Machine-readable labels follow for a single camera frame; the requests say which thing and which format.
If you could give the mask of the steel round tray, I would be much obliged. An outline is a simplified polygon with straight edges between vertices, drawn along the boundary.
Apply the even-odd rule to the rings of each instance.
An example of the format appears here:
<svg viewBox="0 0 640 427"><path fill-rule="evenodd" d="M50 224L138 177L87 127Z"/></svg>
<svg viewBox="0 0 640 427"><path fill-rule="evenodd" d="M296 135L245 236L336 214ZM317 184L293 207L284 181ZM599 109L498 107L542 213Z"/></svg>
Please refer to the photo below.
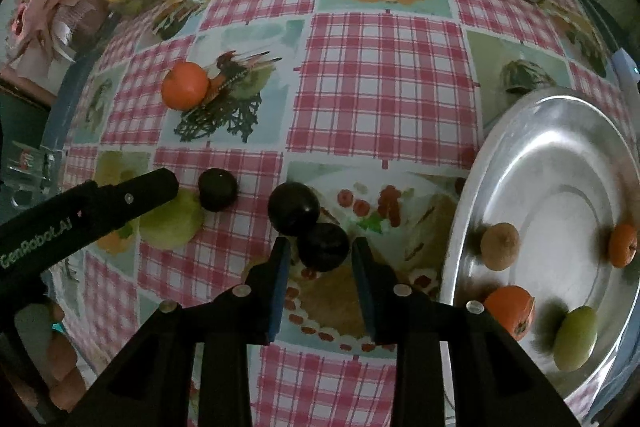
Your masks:
<svg viewBox="0 0 640 427"><path fill-rule="evenodd" d="M565 400L579 395L615 357L639 292L639 270L608 261L608 236L639 221L639 166L612 119L578 92L547 88L520 98L491 128L460 196L442 268L446 305L482 300L518 285L535 298L535 320L520 345ZM491 225L520 234L510 268L480 255ZM565 312L590 306L598 339L589 360L562 372L552 343Z"/></svg>

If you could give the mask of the dark plum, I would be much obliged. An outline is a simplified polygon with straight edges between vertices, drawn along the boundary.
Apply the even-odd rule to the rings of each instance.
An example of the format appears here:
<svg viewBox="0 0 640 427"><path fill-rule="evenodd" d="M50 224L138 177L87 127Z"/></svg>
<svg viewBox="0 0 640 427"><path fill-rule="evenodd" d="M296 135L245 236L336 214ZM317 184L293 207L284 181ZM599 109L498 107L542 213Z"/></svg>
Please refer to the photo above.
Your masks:
<svg viewBox="0 0 640 427"><path fill-rule="evenodd" d="M347 233L334 223L316 223L296 239L297 254L306 268L330 272L339 267L350 251Z"/></svg>
<svg viewBox="0 0 640 427"><path fill-rule="evenodd" d="M207 211L226 210L236 202L238 194L238 181L227 170L210 168L198 178L198 199Z"/></svg>
<svg viewBox="0 0 640 427"><path fill-rule="evenodd" d="M276 231L285 236L299 236L318 222L318 197L303 183L285 182L269 196L268 217Z"/></svg>

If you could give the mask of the pink flower bouquet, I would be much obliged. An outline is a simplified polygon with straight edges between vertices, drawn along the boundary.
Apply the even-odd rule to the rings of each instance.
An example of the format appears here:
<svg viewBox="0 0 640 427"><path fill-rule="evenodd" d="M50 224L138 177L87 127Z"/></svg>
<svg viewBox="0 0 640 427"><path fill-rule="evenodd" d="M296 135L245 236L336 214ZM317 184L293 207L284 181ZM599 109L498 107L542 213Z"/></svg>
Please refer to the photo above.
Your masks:
<svg viewBox="0 0 640 427"><path fill-rule="evenodd" d="M43 69L59 57L73 61L102 27L104 0L16 0L6 37L8 61Z"/></svg>

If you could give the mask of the orange far tangerine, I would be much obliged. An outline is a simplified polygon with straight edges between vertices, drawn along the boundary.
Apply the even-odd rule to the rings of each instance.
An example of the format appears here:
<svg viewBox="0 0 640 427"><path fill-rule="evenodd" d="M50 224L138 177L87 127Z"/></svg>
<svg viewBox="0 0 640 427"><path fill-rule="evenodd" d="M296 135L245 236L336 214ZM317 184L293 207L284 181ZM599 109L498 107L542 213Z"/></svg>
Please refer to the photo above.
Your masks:
<svg viewBox="0 0 640 427"><path fill-rule="evenodd" d="M164 77L160 96L168 108L184 112L200 105L208 89L204 68L192 62L178 62Z"/></svg>

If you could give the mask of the brown kiwi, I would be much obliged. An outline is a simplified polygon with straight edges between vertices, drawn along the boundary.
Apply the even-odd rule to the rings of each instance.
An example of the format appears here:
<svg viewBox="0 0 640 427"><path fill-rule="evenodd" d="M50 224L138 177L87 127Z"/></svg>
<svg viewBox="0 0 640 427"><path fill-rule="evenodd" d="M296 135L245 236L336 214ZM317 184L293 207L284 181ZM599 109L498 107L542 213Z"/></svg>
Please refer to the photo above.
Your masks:
<svg viewBox="0 0 640 427"><path fill-rule="evenodd" d="M487 228L480 239L480 255L484 265L492 271L510 268L520 252L518 229L508 222L500 222Z"/></svg>

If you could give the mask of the green pear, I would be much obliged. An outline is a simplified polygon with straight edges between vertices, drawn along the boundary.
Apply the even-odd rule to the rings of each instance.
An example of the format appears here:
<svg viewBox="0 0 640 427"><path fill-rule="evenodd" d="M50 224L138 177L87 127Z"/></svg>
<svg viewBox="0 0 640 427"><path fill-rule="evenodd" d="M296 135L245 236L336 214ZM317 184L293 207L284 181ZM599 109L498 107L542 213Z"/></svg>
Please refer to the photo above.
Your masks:
<svg viewBox="0 0 640 427"><path fill-rule="evenodd" d="M597 313L583 306L570 311L555 336L552 355L562 372L580 369L591 357L598 339Z"/></svg>
<svg viewBox="0 0 640 427"><path fill-rule="evenodd" d="M205 211L198 195L180 188L177 196L143 215L139 222L143 242L161 251L173 251L190 242L201 230Z"/></svg>

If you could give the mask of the white power strip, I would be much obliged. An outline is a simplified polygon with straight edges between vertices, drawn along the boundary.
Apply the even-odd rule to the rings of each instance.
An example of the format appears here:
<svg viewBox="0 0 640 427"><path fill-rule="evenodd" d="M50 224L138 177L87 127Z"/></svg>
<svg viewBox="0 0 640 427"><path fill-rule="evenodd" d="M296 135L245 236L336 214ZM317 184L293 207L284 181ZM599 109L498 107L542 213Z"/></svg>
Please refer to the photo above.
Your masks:
<svg viewBox="0 0 640 427"><path fill-rule="evenodd" d="M611 61L620 85L638 88L639 67L629 53L624 48L620 48L612 55Z"/></svg>

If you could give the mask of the checkered fruit tablecloth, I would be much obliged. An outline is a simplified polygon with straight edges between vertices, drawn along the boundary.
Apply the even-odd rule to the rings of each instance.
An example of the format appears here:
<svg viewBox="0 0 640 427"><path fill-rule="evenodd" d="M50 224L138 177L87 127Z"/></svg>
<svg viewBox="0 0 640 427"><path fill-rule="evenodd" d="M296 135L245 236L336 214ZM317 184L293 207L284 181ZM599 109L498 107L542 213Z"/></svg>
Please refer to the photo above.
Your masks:
<svg viewBox="0 0 640 427"><path fill-rule="evenodd" d="M160 301L205 303L264 259L268 197L286 180L435 295L480 143L547 86L584 92L630 131L582 0L167 0L124 20L58 99L62 185L167 167L192 188L217 167L240 195L182 247L155 248L131 223L54 268L86 380Z"/></svg>

